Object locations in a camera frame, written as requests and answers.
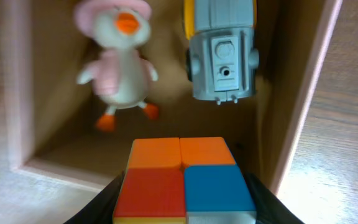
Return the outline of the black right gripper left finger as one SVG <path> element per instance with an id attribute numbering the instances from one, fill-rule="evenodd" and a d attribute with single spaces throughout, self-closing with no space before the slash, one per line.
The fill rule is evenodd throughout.
<path id="1" fill-rule="evenodd" d="M 94 199 L 64 224 L 112 224 L 112 214 L 125 177 L 121 172 Z"/>

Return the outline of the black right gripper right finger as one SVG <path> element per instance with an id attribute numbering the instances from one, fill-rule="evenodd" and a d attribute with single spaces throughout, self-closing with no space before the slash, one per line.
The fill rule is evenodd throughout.
<path id="1" fill-rule="evenodd" d="M 256 224 L 304 224 L 252 173 L 244 174 L 256 207 Z"/>

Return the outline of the colourful puzzle cube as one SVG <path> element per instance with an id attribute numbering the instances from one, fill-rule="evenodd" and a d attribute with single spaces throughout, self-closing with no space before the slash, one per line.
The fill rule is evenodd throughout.
<path id="1" fill-rule="evenodd" d="M 223 138 L 136 139 L 112 221 L 251 224 L 257 209 Z"/>

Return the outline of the grey yellow toy truck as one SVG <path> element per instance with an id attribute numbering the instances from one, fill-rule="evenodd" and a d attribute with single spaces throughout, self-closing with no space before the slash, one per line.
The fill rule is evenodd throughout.
<path id="1" fill-rule="evenodd" d="M 184 1 L 186 72 L 194 98 L 221 104 L 255 95 L 256 20 L 255 0 Z"/>

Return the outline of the white duck toy pink hat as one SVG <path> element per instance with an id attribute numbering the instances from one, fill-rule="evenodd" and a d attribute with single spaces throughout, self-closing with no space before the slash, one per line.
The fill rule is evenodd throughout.
<path id="1" fill-rule="evenodd" d="M 107 105 L 96 122 L 101 131 L 114 130 L 117 110 L 139 107 L 149 119 L 159 116 L 158 106 L 146 102 L 158 72 L 138 51 L 150 39 L 151 15 L 151 6 L 143 0 L 88 0 L 75 7 L 78 30 L 102 48 L 76 79 L 79 85 L 92 83 Z"/>

